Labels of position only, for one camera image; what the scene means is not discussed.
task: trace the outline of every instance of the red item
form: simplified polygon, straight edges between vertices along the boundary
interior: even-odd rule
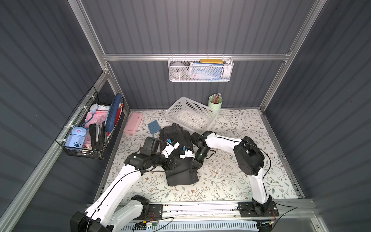
[[[117,122],[118,122],[118,120],[120,119],[120,116],[121,116],[121,112],[122,112],[122,107],[123,107],[124,105],[121,103],[120,104],[120,107],[118,108],[118,110],[117,110],[117,114],[116,114],[116,118],[115,118],[115,126],[117,125]]]

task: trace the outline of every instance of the blue toy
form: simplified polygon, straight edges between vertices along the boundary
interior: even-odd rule
[[[87,131],[83,127],[75,127],[67,137],[65,147],[82,148]]]

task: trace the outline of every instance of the white plastic basket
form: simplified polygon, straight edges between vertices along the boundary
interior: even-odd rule
[[[232,57],[212,57],[212,59],[221,59],[228,66],[190,66],[190,62],[200,62],[200,59],[207,57],[187,57],[170,56],[168,59],[169,79],[173,82],[217,82],[230,81],[233,69]],[[172,66],[180,62],[184,66]]]
[[[218,115],[218,111],[185,97],[179,98],[165,113],[170,121],[199,134],[209,130]]]

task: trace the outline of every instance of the wire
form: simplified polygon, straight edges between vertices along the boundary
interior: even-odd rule
[[[248,210],[248,209],[244,209],[244,208],[241,208],[241,207],[237,207],[237,210],[248,211],[248,212],[255,212],[255,211],[256,211],[256,210]]]
[[[232,141],[232,142],[238,142],[238,141],[234,141],[234,140],[227,139],[227,138],[224,138],[224,137],[218,137],[217,134],[215,134],[215,135],[216,135],[217,138],[223,138],[223,139],[226,139],[226,140],[229,140],[229,141]],[[268,168],[267,172],[266,172],[266,173],[264,174],[264,176],[263,176],[263,180],[264,180],[265,175],[269,172],[270,167],[271,167],[271,165],[272,165],[272,161],[270,160],[269,155],[268,155],[265,151],[263,151],[260,147],[257,147],[256,145],[253,145],[253,144],[251,144],[251,143],[247,143],[247,142],[242,142],[242,141],[241,141],[240,143],[248,144],[248,145],[250,145],[250,146],[253,146],[253,147],[258,148],[260,151],[264,152],[264,153],[266,154],[266,156],[268,157],[268,159],[269,159],[269,168]]]
[[[273,212],[273,210],[272,209],[269,209],[270,211],[272,211],[272,213],[273,213],[273,216],[275,217],[275,220],[274,221],[276,221],[276,215],[275,215],[275,213]]]
[[[174,218],[173,217],[169,217],[169,218],[172,218],[172,220],[169,222],[169,223],[167,223],[165,226],[163,226],[163,227],[161,227],[161,228],[159,228],[159,229],[157,229],[157,230],[155,230],[155,231],[152,231],[152,232],[156,232],[156,231],[159,231],[159,230],[161,230],[161,229],[163,229],[163,228],[165,228],[166,226],[168,226],[173,220],[174,220]]]
[[[136,152],[134,152],[134,153],[138,153],[142,148],[143,148],[143,147],[140,147],[140,148],[138,149],[138,151],[136,151]]]
[[[125,176],[127,176],[127,175],[129,175],[129,174],[131,174],[131,173],[134,173],[134,172],[137,172],[137,171],[142,171],[142,172],[149,172],[149,171],[152,171],[152,170],[136,170],[136,171],[132,171],[132,172],[129,172],[128,174],[126,174],[126,175],[124,175],[123,177],[121,177],[115,184],[114,184],[114,186],[111,188],[111,190],[108,192],[108,194],[103,198],[103,200],[101,201],[101,203],[98,205],[98,207],[97,208],[99,208],[102,204],[103,204],[103,202],[104,202],[104,200],[108,197],[108,195],[111,193],[111,191],[112,191],[112,189],[114,189],[114,187],[116,186],[116,184],[118,184]]]
[[[169,153],[167,152],[167,150],[164,149],[164,151],[166,152],[167,156],[169,157]]]
[[[213,151],[214,153],[213,154],[215,154],[216,153],[216,151],[214,151],[214,150],[210,150],[210,151]],[[211,154],[209,157],[206,157],[207,159],[210,159],[211,158],[211,156],[213,156],[213,154]]]
[[[290,212],[290,211],[292,211],[292,210],[294,210],[294,209],[297,209],[296,206],[288,206],[288,205],[281,205],[281,206],[292,207],[293,209],[290,209],[290,210],[287,211],[286,213],[282,214],[282,215],[278,218],[278,220],[276,221],[276,223],[273,225],[272,230],[273,230],[273,228],[276,226],[276,224],[278,223],[278,221],[282,218],[282,216],[284,216],[285,214],[287,214],[288,212]]]
[[[153,212],[153,211],[149,211],[148,214],[150,215],[151,221],[153,221],[153,220],[155,219],[155,212]]]
[[[86,226],[86,232],[88,232],[90,219],[92,219],[93,215],[95,214],[96,210],[93,212],[92,216],[89,218],[88,225]]]

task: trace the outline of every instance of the pencil holder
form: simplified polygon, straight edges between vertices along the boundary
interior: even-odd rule
[[[213,98],[214,98],[214,95],[211,95],[209,97],[209,103],[207,106],[210,107],[211,109],[217,110],[220,113],[220,108],[221,108],[221,103],[223,102],[223,98],[220,97],[218,103],[213,103]]]

